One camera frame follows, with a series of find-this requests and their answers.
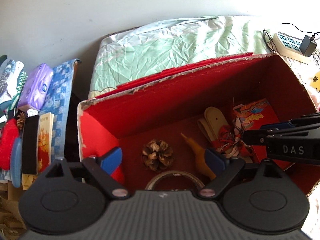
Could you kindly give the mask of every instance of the tape roll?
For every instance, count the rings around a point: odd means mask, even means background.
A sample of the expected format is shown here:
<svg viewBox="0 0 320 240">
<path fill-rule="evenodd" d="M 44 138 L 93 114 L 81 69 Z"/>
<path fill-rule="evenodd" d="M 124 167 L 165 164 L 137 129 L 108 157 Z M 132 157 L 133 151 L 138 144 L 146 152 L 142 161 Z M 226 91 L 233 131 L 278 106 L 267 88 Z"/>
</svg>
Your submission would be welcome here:
<svg viewBox="0 0 320 240">
<path fill-rule="evenodd" d="M 187 179 L 190 179 L 197 187 L 198 190 L 202 189 L 204 187 L 204 184 L 201 180 L 199 180 L 195 175 L 185 172 L 185 171 L 164 171 L 160 173 L 159 175 L 153 177 L 149 183 L 146 186 L 146 190 L 153 190 L 155 186 L 158 184 L 158 182 L 161 179 L 167 178 L 167 177 L 177 177 L 177 176 L 183 176 Z"/>
</svg>

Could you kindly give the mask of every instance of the red box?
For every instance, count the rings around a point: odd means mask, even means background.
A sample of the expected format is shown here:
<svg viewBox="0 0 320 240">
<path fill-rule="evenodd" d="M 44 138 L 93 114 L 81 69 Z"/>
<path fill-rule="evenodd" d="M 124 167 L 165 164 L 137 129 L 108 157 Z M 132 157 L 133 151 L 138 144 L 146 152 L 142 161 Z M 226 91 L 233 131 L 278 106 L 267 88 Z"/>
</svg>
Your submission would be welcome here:
<svg viewBox="0 0 320 240">
<path fill-rule="evenodd" d="M 145 168 L 141 151 L 156 138 L 174 151 L 171 170 L 190 172 L 207 183 L 207 177 L 196 171 L 193 152 L 180 133 L 206 147 L 210 144 L 196 121 L 207 107 L 218 107 L 231 124 L 232 102 L 247 104 L 262 98 L 281 122 L 316 112 L 304 86 L 277 54 L 246 53 L 165 70 L 79 104 L 80 158 L 101 156 L 120 146 L 124 185 L 130 191 L 144 189 L 157 173 Z M 288 173 L 307 194 L 320 178 L 320 167 L 295 164 Z M 161 183 L 161 189 L 187 187 L 178 178 Z"/>
</svg>

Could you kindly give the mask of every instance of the red booklet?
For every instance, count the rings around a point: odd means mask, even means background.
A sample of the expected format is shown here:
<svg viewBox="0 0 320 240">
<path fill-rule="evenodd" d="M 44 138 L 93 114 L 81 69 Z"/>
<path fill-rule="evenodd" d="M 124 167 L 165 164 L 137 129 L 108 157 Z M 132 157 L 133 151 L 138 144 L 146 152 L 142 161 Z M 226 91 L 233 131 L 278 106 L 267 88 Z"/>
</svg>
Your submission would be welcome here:
<svg viewBox="0 0 320 240">
<path fill-rule="evenodd" d="M 244 130 L 257 130 L 262 125 L 279 122 L 276 113 L 266 98 L 259 101 L 249 103 L 247 105 L 239 105 L 234 107 L 237 117 L 240 119 Z M 255 152 L 254 162 L 261 162 L 267 157 L 265 146 L 252 146 Z M 283 170 L 289 168 L 292 163 L 275 160 Z"/>
</svg>

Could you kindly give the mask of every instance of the gray ribbed panel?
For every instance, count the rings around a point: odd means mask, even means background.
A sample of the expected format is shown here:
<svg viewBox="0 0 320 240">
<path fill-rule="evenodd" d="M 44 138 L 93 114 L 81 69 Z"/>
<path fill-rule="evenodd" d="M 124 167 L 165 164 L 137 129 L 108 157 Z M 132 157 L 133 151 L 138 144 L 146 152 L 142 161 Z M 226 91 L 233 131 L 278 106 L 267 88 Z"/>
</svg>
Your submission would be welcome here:
<svg viewBox="0 0 320 240">
<path fill-rule="evenodd" d="M 89 228 L 67 236 L 27 232 L 22 240 L 305 240 L 301 231 L 263 236 L 234 226 L 212 201 L 201 201 L 190 191 L 137 191 L 114 201 Z"/>
</svg>

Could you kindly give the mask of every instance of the purple tissue pack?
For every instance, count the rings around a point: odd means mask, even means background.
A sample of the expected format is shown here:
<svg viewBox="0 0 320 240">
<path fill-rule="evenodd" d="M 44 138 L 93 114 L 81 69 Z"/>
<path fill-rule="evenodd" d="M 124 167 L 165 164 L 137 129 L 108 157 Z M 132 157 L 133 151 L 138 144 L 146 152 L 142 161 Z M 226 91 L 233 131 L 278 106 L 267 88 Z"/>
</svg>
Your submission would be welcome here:
<svg viewBox="0 0 320 240">
<path fill-rule="evenodd" d="M 27 112 L 29 109 L 40 110 L 44 104 L 50 82 L 53 76 L 52 68 L 42 63 L 30 74 L 23 87 L 18 102 L 18 109 Z"/>
</svg>

